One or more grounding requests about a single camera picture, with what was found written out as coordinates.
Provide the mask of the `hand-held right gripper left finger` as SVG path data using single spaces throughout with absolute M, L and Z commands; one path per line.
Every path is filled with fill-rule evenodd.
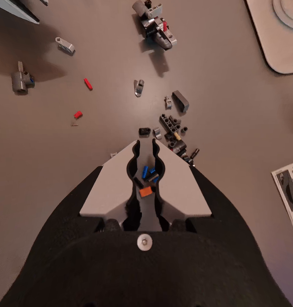
M 102 165 L 79 214 L 104 221 L 115 219 L 126 231 L 140 227 L 140 204 L 134 181 L 140 141 L 135 140 Z

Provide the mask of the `black grey lego wing assembly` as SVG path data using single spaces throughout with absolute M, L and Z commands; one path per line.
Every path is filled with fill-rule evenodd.
M 132 5 L 143 29 L 145 39 L 151 39 L 163 50 L 168 51 L 177 44 L 176 37 L 169 29 L 167 21 L 161 16 L 163 5 L 153 5 L 151 0 L 135 1 Z

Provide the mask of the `light grey lego beam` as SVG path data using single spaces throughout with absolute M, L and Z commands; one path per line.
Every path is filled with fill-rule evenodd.
M 68 53 L 69 55 L 73 55 L 75 52 L 75 47 L 73 44 L 69 43 L 68 41 L 60 38 L 60 37 L 56 37 L 55 38 L 56 43 L 58 44 L 58 47 L 62 50 L 64 50 L 66 53 Z

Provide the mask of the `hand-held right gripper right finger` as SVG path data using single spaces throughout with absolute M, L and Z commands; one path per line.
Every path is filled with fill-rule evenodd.
M 189 164 L 157 139 L 152 140 L 156 181 L 155 213 L 167 231 L 175 220 L 210 217 L 212 212 Z

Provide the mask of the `black white sticker sheet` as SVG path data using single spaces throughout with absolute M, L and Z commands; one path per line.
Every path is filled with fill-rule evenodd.
M 271 172 L 293 226 L 293 163 Z

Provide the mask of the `white stand base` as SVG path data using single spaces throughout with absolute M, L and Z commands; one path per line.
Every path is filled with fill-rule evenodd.
M 245 2 L 268 65 L 280 74 L 293 74 L 293 0 Z

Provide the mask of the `pile of small lego pieces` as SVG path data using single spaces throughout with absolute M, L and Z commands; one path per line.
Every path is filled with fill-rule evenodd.
M 199 149 L 195 149 L 194 152 L 190 156 L 188 156 L 186 154 L 187 145 L 180 137 L 180 133 L 185 134 L 188 128 L 186 126 L 181 128 L 181 120 L 177 120 L 172 116 L 167 117 L 165 114 L 161 114 L 159 120 L 163 124 L 164 128 L 167 130 L 167 133 L 164 135 L 164 137 L 168 142 L 168 149 L 175 153 L 177 156 L 179 156 L 184 162 L 188 163 L 190 166 L 195 166 L 194 158 L 199 153 Z M 159 179 L 159 173 L 156 171 L 155 167 L 149 168 L 148 166 L 144 166 L 141 178 L 144 182 L 149 184 L 148 186 L 153 187 L 153 193 L 155 193 L 155 184 Z M 145 188 L 144 184 L 138 178 L 135 177 L 134 181 L 139 187 L 139 189 Z

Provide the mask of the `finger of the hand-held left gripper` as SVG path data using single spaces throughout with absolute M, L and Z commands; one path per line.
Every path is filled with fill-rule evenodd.
M 18 0 L 0 0 L 0 8 L 23 20 L 40 24 L 40 20 Z

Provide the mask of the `grey axle connector lego assembly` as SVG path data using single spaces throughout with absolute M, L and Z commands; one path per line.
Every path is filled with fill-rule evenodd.
M 27 71 L 25 71 L 23 63 L 18 61 L 18 71 L 11 74 L 12 90 L 16 94 L 25 95 L 28 94 L 29 88 L 34 88 L 34 77 Z

